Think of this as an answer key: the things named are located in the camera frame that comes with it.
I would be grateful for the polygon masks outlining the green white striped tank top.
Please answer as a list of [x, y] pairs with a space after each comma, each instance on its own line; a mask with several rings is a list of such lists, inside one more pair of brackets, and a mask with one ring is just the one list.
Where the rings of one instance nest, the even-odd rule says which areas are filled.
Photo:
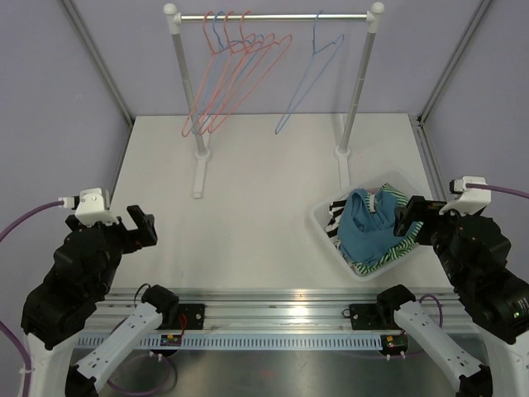
[[[409, 201], [409, 197], [408, 196], [406, 196], [404, 193], [402, 193], [398, 189], [395, 189], [389, 183], [385, 183], [385, 184], [381, 185], [379, 188], [377, 188], [375, 190], [367, 190], [367, 191], [370, 194], [375, 194], [379, 190], [390, 191], [390, 192], [394, 193], [395, 195], [397, 195], [398, 196], [398, 202], [399, 202], [398, 206], [406, 206], [406, 204]], [[349, 195], [350, 195], [350, 193], [340, 197], [339, 199], [342, 199], [342, 198], [347, 199], [349, 197]], [[340, 242], [338, 240], [338, 237], [336, 239], [333, 239], [333, 240], [331, 240], [329, 237], [328, 238], [331, 240], [331, 243], [338, 250], [338, 252], [340, 253], [341, 257], [346, 261], [348, 266], [357, 275], [367, 276], [367, 275], [370, 275], [370, 274], [374, 273], [375, 271], [383, 268], [384, 266], [386, 266], [386, 265], [388, 265], [388, 264], [390, 264], [390, 263], [392, 263], [394, 261], [397, 261], [397, 260], [405, 257], [407, 254], [409, 254], [417, 246], [417, 244], [415, 242], [415, 237], [418, 234], [418, 232], [420, 231], [421, 227], [417, 227], [414, 231], [410, 231], [405, 237], [403, 237], [404, 240], [399, 245], [397, 245], [394, 248], [391, 248], [383, 256], [383, 258], [380, 260], [380, 262], [377, 265], [374, 265], [372, 267], [368, 267], [366, 265], [362, 265], [360, 263], [355, 263], [355, 262], [351, 261], [348, 257], [346, 257], [345, 255], [343, 255], [341, 253], [341, 250], [340, 250], [340, 245], [341, 244], [340, 244]]]

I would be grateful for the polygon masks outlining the blue tank top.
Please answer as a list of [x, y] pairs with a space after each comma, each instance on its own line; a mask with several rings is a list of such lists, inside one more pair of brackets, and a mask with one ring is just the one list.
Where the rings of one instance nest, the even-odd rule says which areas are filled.
[[368, 267], [377, 265], [383, 256], [404, 238], [393, 234], [398, 196], [386, 190], [370, 194], [354, 189], [346, 200], [337, 236], [343, 255]]

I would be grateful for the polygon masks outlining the black white striped tank top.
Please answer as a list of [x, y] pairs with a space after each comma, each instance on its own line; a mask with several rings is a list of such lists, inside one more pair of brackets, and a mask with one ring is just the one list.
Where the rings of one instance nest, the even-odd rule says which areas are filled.
[[329, 222], [326, 225], [326, 234], [333, 240], [337, 238], [338, 227], [341, 220], [341, 215], [346, 206], [346, 198], [340, 198], [332, 201], [328, 205], [328, 214], [331, 216]]

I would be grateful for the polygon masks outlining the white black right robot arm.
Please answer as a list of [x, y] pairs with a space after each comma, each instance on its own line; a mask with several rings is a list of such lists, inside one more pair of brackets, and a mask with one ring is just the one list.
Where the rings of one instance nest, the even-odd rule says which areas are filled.
[[395, 209], [393, 233], [422, 227], [416, 241], [431, 246], [455, 294], [477, 327], [488, 364], [469, 355], [426, 314], [413, 293], [396, 285], [378, 294], [377, 322], [398, 326], [419, 343], [458, 396], [528, 394], [528, 283], [507, 268], [511, 242], [483, 216], [487, 199], [448, 203], [412, 197]]

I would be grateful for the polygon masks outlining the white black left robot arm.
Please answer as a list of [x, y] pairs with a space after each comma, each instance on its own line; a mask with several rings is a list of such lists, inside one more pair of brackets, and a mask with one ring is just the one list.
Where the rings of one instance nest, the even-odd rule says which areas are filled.
[[29, 365], [22, 396], [96, 396], [143, 337], [177, 323], [178, 296], [153, 285], [103, 344], [76, 363], [70, 361], [87, 320], [109, 293], [122, 257], [158, 242], [154, 216], [137, 205], [126, 210], [136, 225], [133, 230], [120, 218], [104, 222], [98, 215], [87, 226], [77, 214], [67, 217], [70, 233], [23, 306]]

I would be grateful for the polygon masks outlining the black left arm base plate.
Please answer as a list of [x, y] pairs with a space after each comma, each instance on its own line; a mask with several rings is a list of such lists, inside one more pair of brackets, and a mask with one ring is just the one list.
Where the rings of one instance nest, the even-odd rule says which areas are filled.
[[179, 304], [177, 313], [171, 323], [161, 329], [203, 330], [206, 306], [204, 304]]

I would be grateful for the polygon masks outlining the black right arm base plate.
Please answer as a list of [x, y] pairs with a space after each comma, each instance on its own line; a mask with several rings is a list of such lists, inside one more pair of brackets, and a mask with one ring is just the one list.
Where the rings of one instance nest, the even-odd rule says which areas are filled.
[[388, 314], [382, 313], [377, 304], [350, 304], [349, 319], [356, 331], [398, 330], [396, 323]]

